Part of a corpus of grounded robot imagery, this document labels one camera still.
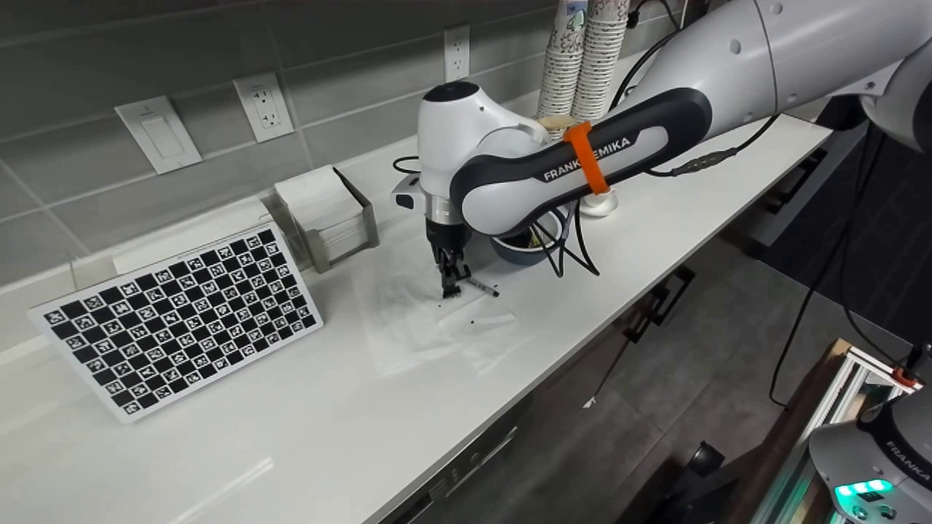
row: black and white checkerboard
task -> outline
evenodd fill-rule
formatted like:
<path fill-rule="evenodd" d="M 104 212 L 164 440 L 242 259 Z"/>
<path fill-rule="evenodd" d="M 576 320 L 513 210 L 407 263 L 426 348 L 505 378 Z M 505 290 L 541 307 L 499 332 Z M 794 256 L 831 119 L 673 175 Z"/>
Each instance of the black and white checkerboard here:
<path fill-rule="evenodd" d="M 277 227 L 33 311 L 120 421 L 142 421 L 321 326 Z"/>

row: wall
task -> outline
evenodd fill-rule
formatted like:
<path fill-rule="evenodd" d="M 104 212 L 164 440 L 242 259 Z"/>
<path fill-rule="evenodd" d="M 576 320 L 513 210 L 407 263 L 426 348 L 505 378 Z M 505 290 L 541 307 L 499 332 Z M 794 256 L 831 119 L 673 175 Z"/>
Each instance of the wall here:
<path fill-rule="evenodd" d="M 9 0 L 0 287 L 413 135 L 442 26 L 494 100 L 537 92 L 556 0 Z M 647 6 L 628 49 L 669 26 Z M 253 144 L 234 79 L 277 71 L 295 135 Z M 173 96 L 203 163 L 154 175 L 114 106 Z"/>

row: electrical outlet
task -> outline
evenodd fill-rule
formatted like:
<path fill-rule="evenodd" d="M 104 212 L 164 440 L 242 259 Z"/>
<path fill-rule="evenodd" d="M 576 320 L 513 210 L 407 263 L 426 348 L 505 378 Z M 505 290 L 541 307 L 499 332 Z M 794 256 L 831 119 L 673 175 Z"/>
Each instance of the electrical outlet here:
<path fill-rule="evenodd" d="M 290 115 L 274 74 L 234 83 L 258 144 L 290 135 Z"/>
<path fill-rule="evenodd" d="M 468 77 L 468 26 L 442 33 L 446 83 Z"/>
<path fill-rule="evenodd" d="M 200 163 L 200 153 L 165 96 L 117 106 L 117 115 L 154 172 L 174 172 Z"/>

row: orange ring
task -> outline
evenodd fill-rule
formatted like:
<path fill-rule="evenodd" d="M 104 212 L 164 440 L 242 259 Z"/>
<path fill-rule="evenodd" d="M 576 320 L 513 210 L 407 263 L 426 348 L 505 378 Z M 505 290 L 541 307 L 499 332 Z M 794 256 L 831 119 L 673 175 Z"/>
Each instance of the orange ring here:
<path fill-rule="evenodd" d="M 608 194 L 605 175 L 601 169 L 601 157 L 595 156 L 595 150 L 588 144 L 588 132 L 592 132 L 592 122 L 579 122 L 579 127 L 566 132 L 566 144 L 570 144 L 588 189 L 592 194 Z"/>

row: kitchen counter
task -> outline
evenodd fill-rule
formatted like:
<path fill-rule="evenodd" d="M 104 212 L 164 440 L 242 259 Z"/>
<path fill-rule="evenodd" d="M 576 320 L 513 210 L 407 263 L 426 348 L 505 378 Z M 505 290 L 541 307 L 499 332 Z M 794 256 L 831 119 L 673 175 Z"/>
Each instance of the kitchen counter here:
<path fill-rule="evenodd" d="M 621 183 L 618 212 L 585 221 L 602 277 L 513 268 L 478 242 L 474 274 L 502 298 L 467 290 L 448 303 L 423 218 L 388 198 L 390 160 L 413 144 L 344 163 L 382 246 L 305 274 L 321 332 L 140 425 L 120 425 L 46 345 L 0 354 L 0 521 L 375 521 L 823 138 L 781 118 L 697 179 Z"/>

